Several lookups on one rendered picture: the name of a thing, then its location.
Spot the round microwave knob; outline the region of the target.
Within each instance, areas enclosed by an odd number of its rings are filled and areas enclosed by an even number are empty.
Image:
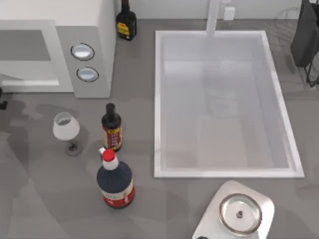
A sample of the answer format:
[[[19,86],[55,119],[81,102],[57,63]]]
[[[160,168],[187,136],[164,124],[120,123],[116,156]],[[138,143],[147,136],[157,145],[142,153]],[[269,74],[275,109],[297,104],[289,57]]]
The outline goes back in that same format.
[[[94,49],[85,43],[74,45],[70,49],[72,56],[80,61],[88,61],[95,55]]]
[[[98,71],[92,67],[78,69],[76,74],[77,77],[84,82],[94,82],[99,78]]]

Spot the silver kitchen scale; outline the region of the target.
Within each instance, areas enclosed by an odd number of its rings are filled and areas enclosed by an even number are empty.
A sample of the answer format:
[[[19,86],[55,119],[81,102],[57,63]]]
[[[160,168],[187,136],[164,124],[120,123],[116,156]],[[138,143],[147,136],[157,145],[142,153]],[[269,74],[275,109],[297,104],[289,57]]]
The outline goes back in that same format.
[[[215,193],[192,239],[267,239],[273,201],[237,182],[225,182]]]

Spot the dark bottle with red cap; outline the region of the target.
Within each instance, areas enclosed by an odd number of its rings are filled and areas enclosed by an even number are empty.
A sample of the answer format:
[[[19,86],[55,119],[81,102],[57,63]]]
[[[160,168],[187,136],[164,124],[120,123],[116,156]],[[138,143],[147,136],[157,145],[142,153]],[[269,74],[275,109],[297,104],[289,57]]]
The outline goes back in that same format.
[[[102,166],[97,171],[96,180],[104,202],[114,209],[127,207],[135,197],[130,167],[120,161],[112,149],[101,147],[98,152]]]

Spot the pale microwave oven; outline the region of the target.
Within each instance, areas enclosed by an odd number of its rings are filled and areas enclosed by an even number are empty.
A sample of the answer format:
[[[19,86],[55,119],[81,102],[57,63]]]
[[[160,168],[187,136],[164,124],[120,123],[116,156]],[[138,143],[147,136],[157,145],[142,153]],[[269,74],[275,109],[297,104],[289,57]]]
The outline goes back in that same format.
[[[75,59],[71,47],[85,43],[95,55]],[[0,92],[73,93],[108,98],[116,47],[113,0],[0,0]],[[99,73],[84,82],[77,70]]]

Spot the dark bottle with red label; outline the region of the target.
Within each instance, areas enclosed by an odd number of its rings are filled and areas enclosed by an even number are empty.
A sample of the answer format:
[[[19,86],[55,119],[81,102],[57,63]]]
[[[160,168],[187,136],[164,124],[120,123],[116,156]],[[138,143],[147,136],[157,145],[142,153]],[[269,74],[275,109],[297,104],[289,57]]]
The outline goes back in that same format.
[[[101,119],[104,137],[104,147],[117,152],[123,144],[122,118],[116,112],[115,104],[106,104],[106,113]]]

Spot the white wine glass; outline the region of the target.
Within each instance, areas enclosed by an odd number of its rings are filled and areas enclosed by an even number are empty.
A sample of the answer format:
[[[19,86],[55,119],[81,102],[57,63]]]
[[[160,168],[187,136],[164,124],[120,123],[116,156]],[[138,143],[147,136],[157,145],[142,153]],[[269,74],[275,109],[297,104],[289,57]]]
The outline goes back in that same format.
[[[82,145],[77,140],[80,124],[69,112],[58,113],[53,120],[53,135],[65,142],[65,153],[68,156],[77,156],[82,151]]]

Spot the black bottle with yellow label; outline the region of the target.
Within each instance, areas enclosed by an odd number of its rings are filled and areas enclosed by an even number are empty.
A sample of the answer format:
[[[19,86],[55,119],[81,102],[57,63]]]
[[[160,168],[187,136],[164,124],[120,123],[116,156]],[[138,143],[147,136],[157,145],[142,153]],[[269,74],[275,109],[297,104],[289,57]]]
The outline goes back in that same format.
[[[121,0],[121,11],[116,16],[116,24],[121,39],[133,40],[137,34],[137,16],[130,10],[129,0]]]

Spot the tall white tap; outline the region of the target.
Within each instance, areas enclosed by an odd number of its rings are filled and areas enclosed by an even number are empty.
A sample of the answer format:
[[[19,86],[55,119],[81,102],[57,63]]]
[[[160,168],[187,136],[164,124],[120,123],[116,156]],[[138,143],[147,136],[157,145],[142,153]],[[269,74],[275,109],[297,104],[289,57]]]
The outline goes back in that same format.
[[[214,36],[220,4],[227,4],[231,1],[232,0],[209,0],[206,22],[206,33],[209,37]]]

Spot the white sink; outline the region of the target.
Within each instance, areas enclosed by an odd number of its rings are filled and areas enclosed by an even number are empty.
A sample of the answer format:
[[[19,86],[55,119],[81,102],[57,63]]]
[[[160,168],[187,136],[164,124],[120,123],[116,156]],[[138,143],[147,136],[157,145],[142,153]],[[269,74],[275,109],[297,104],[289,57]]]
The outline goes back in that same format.
[[[156,178],[304,178],[263,30],[157,31]]]

